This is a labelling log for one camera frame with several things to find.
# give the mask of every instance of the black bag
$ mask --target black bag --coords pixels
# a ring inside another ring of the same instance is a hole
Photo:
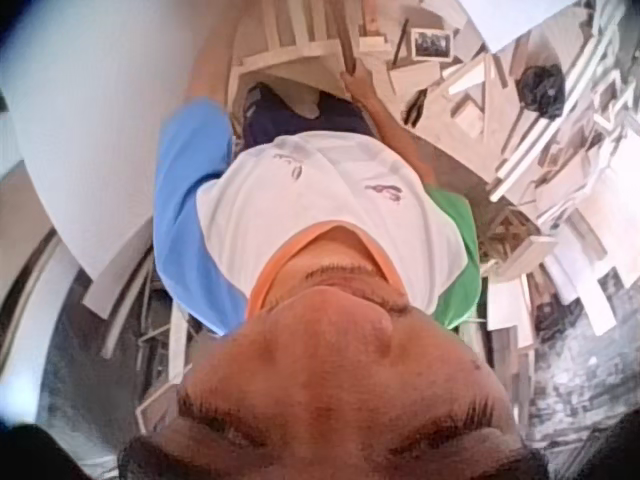
[[[564,110],[564,83],[560,65],[529,67],[518,80],[518,96],[527,110],[555,120]]]

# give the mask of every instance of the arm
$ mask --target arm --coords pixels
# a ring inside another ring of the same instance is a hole
[[[422,159],[418,145],[411,134],[396,121],[378,97],[373,85],[373,76],[362,60],[358,59],[356,73],[353,76],[343,73],[342,80],[353,99],[373,120],[382,143],[400,155],[418,174],[423,184],[435,185],[433,169]]]
[[[228,1],[222,10],[225,15],[214,20],[191,70],[187,100],[207,97],[218,105],[226,105],[233,45],[248,3],[248,0]]]

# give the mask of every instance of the small photograph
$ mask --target small photograph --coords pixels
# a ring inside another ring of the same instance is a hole
[[[450,62],[453,60],[453,35],[446,30],[411,29],[411,56],[414,60]]]

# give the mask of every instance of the hand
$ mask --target hand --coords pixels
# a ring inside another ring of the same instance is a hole
[[[356,59],[355,73],[349,75],[342,72],[340,78],[351,97],[363,106],[370,105],[378,99],[376,87],[373,85],[373,74],[359,58]]]

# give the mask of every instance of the neck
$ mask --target neck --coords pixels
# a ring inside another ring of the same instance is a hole
[[[336,265],[364,267],[384,276],[360,237],[347,228],[336,227],[314,239],[280,269],[269,288],[264,305],[286,300],[289,292],[310,272]]]

